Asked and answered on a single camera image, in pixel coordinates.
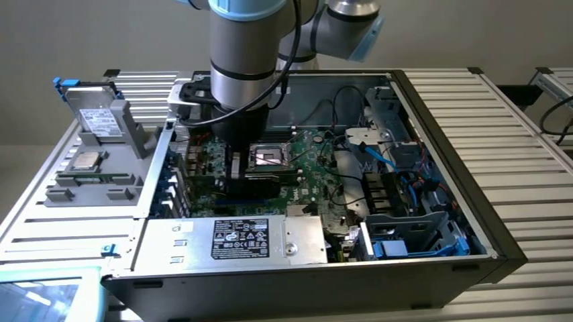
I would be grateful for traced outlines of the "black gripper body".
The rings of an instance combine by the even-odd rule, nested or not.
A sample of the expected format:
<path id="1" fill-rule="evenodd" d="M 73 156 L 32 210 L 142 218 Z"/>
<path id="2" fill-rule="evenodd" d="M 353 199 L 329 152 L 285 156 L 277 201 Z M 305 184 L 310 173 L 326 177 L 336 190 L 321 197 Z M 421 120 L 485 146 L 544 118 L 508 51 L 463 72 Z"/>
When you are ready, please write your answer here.
<path id="1" fill-rule="evenodd" d="M 265 133 L 269 106 L 237 113 L 211 126 L 211 131 L 226 144 L 225 165 L 226 176 L 245 176 L 249 165 L 250 145 Z"/>

